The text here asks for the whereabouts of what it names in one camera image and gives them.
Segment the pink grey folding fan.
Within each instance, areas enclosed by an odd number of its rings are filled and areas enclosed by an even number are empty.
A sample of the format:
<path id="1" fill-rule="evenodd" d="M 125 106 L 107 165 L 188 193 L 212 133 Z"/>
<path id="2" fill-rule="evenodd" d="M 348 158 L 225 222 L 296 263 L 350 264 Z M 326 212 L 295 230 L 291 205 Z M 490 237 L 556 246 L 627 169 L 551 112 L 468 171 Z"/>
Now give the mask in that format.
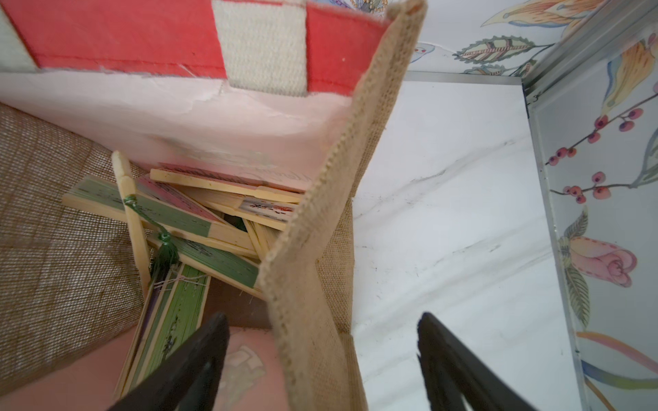
<path id="1" fill-rule="evenodd" d="M 175 185 L 175 188 L 213 211 L 240 217 L 277 231 L 285 229 L 296 210 L 296 204 L 261 200 L 247 195 L 180 185 Z"/>

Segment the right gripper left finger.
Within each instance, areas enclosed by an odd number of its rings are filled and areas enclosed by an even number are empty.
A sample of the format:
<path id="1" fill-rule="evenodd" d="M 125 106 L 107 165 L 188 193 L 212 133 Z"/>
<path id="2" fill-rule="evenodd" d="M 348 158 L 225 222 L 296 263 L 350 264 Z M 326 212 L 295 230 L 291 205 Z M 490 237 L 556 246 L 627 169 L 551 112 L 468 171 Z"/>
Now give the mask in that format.
<path id="1" fill-rule="evenodd" d="M 229 340 L 228 319 L 224 313 L 215 313 L 154 373 L 111 409 L 213 409 Z"/>

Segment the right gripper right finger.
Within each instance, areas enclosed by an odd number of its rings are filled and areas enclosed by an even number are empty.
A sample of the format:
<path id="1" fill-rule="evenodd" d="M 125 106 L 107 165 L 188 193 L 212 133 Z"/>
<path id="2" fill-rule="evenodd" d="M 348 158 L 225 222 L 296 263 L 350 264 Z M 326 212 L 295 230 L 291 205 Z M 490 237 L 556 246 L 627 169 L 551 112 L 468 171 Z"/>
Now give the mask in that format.
<path id="1" fill-rule="evenodd" d="M 534 409 L 431 313 L 421 316 L 417 333 L 418 360 L 431 409 Z"/>

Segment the red burlap tote bag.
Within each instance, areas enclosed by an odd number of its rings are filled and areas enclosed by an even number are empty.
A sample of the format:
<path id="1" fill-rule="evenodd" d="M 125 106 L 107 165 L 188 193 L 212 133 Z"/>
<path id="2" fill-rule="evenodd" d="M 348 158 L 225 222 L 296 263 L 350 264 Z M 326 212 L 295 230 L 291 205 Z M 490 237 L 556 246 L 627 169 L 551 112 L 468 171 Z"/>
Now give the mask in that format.
<path id="1" fill-rule="evenodd" d="M 428 5 L 1 4 L 1 392 L 134 326 L 149 276 L 124 217 L 66 207 L 84 177 L 216 176 L 298 206 L 256 279 L 295 410 L 365 410 L 351 335 L 352 200 Z"/>

